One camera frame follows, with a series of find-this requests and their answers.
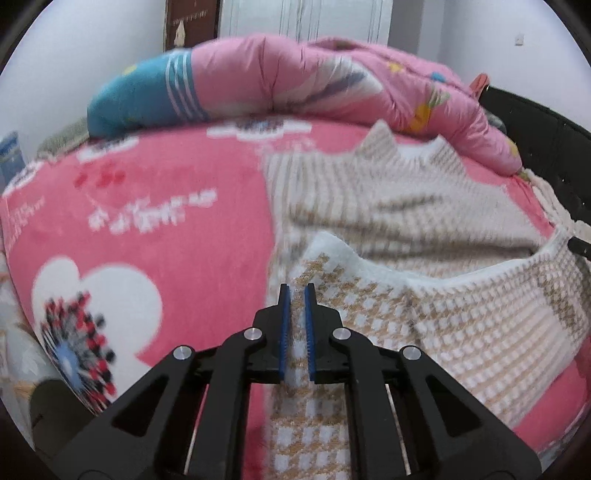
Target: pink quilt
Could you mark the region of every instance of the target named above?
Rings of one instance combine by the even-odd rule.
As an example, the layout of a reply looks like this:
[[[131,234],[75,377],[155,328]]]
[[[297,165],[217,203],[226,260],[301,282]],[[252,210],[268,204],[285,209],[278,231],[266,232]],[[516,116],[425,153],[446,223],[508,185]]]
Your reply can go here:
[[[490,127],[469,87],[448,67],[384,46],[328,38],[299,44],[273,35],[224,38],[131,66],[88,107],[92,137],[138,127],[270,112],[314,115],[395,132],[442,135],[461,155],[502,176],[515,144]]]
[[[2,195],[8,263],[25,314],[81,400],[100,411],[175,346],[205,349],[249,326],[264,306],[274,244],[262,156],[339,153],[367,131],[306,119],[235,121],[129,135],[30,164]],[[551,233],[526,182],[465,164]],[[565,372],[561,391],[551,388],[540,404],[584,403],[578,372]],[[264,396],[252,395],[246,478],[260,478]],[[517,431],[540,448],[574,415],[541,408]],[[550,427],[540,433],[540,423]]]

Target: gray cloth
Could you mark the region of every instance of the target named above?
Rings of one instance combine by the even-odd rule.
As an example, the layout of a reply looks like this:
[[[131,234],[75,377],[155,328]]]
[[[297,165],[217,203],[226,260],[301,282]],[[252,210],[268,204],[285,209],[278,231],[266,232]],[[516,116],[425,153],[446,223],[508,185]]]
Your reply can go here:
[[[507,127],[505,126],[503,120],[497,117],[494,113],[489,112],[487,109],[485,109],[484,112],[486,114],[486,118],[488,120],[489,125],[498,128],[501,132],[503,132],[506,135]]]
[[[86,117],[46,138],[37,150],[37,158],[51,158],[79,147],[89,139]]]

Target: white heart pattern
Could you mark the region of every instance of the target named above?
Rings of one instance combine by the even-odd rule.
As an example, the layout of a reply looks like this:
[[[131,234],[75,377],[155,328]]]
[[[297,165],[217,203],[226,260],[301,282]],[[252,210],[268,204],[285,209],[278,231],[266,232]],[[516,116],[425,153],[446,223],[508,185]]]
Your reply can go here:
[[[106,264],[80,278],[67,257],[39,270],[31,292],[34,330],[72,390],[101,411],[150,366],[137,354],[160,327],[162,300],[140,270]]]

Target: door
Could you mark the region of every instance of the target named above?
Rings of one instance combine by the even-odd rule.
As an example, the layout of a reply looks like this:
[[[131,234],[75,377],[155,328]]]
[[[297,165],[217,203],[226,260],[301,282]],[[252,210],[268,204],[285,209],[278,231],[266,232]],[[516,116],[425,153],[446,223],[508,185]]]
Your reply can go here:
[[[167,0],[164,49],[194,47],[217,37],[218,0]],[[182,31],[181,42],[175,45]]]
[[[299,0],[223,0],[220,37],[253,33],[296,38]]]
[[[301,0],[298,39],[344,37],[388,43],[392,0]]]

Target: white wall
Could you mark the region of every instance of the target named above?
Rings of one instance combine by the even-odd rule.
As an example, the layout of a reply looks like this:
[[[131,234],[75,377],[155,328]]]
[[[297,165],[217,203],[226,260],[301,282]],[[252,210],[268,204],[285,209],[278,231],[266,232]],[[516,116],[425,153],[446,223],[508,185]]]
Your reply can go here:
[[[439,60],[466,83],[485,72],[591,131],[591,67],[543,0],[446,0]]]
[[[102,84],[162,52],[164,10],[165,0],[54,0],[0,75],[0,136],[17,130],[33,158]]]

